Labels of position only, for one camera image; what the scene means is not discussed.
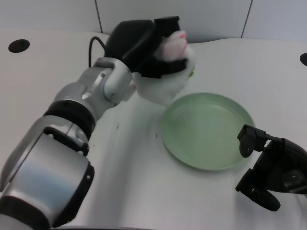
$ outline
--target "table surface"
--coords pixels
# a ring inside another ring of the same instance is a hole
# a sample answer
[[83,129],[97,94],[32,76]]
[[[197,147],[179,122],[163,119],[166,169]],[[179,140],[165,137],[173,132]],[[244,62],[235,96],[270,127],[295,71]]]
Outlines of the table surface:
[[[0,168],[56,93],[87,68],[89,32],[0,30]],[[7,50],[28,39],[25,52]],[[94,44],[93,59],[102,56]],[[213,92],[251,114],[256,126],[307,149],[307,67],[299,57],[307,43],[225,39],[191,44],[197,65],[177,97]],[[270,212],[235,191],[258,158],[220,172],[187,167],[167,152],[159,119],[165,108],[134,94],[107,111],[90,140],[95,178],[70,226],[136,227],[159,230],[307,228],[303,195],[273,193],[281,208]]]

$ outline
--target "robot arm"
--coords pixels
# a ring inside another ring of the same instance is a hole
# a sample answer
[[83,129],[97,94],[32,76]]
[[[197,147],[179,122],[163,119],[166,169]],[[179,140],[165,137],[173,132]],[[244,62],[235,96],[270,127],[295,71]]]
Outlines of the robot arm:
[[56,95],[3,168],[1,229],[48,230],[75,218],[94,178],[85,157],[88,141],[103,113],[123,99],[132,72],[146,75],[150,67],[163,66],[161,74],[168,74],[186,68],[186,60],[165,63],[153,56],[163,37],[179,30],[178,20],[120,23],[105,57]]

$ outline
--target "white wall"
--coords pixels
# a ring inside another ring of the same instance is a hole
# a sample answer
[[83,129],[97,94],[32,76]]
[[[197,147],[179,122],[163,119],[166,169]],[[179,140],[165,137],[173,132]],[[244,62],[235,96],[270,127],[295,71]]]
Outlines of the white wall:
[[0,28],[100,32],[94,0],[0,0]]
[[97,0],[102,29],[121,21],[180,16],[189,41],[241,37],[250,0]]
[[243,37],[307,41],[307,0],[254,0]]

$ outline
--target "black cable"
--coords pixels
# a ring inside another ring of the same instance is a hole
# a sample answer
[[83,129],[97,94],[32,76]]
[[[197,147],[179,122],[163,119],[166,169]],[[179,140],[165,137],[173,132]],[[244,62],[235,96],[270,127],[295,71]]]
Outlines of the black cable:
[[92,46],[94,40],[98,41],[102,48],[106,51],[106,45],[101,41],[101,39],[99,37],[92,37],[90,40],[90,46],[88,48],[88,68],[92,67]]

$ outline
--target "white plush toy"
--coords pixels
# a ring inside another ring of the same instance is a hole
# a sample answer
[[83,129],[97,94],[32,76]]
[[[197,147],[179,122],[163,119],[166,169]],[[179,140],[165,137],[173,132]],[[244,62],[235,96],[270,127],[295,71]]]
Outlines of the white plush toy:
[[133,74],[134,87],[141,98],[169,106],[176,94],[188,84],[195,67],[195,56],[186,38],[185,31],[176,31],[166,38],[155,52],[157,59],[166,62],[187,59],[186,69],[163,75],[160,79],[142,77],[139,73]]

